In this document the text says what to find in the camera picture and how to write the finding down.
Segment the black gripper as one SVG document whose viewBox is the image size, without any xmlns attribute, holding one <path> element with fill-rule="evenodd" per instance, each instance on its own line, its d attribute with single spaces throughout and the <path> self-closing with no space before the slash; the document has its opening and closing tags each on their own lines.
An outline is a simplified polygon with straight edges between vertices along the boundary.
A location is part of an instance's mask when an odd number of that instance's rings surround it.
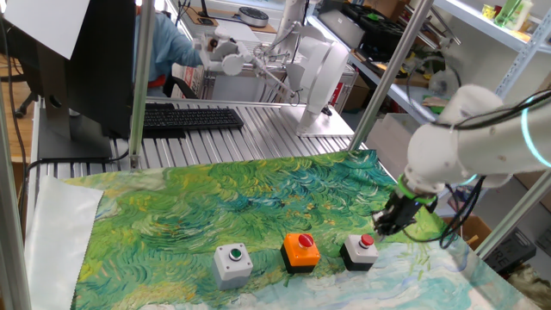
<svg viewBox="0 0 551 310">
<path fill-rule="evenodd" d="M 421 207 L 429 207 L 433 202 L 433 195 L 415 195 L 410 198 L 394 191 L 389 197 L 386 209 L 372 213 L 374 230 L 380 237 L 400 233 L 415 223 L 413 217 Z"/>
</svg>

